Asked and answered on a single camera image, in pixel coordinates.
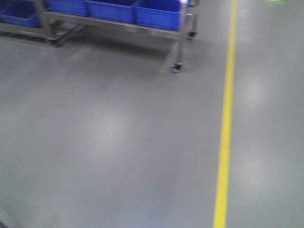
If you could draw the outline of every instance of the yellow lane marking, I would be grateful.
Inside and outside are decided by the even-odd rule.
[[[226,228],[227,205],[228,205],[228,185],[229,185],[229,165],[231,147],[231,125],[232,125],[232,105],[233,105],[233,85],[235,70],[235,51],[237,35],[237,10],[238,0],[232,0],[232,12],[230,22],[230,35],[227,53],[226,82],[223,101],[223,116],[221,142],[218,163],[218,184],[214,214],[214,228]]]

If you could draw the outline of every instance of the caster wheel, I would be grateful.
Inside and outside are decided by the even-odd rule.
[[[197,32],[188,32],[187,36],[189,40],[193,40]]]
[[[172,72],[179,73],[182,68],[182,64],[174,63],[171,67]]]
[[[48,41],[48,43],[49,43],[53,48],[58,48],[58,47],[60,46],[59,43],[58,43],[56,40],[50,40],[50,39],[48,39],[47,41]]]

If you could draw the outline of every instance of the gray epoxy floor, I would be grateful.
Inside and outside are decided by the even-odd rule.
[[[239,7],[228,227],[301,227],[304,4]],[[0,36],[0,205],[22,228],[212,227],[230,1],[200,10],[179,74],[162,38]]]
[[[227,227],[303,227],[304,2],[238,14]]]

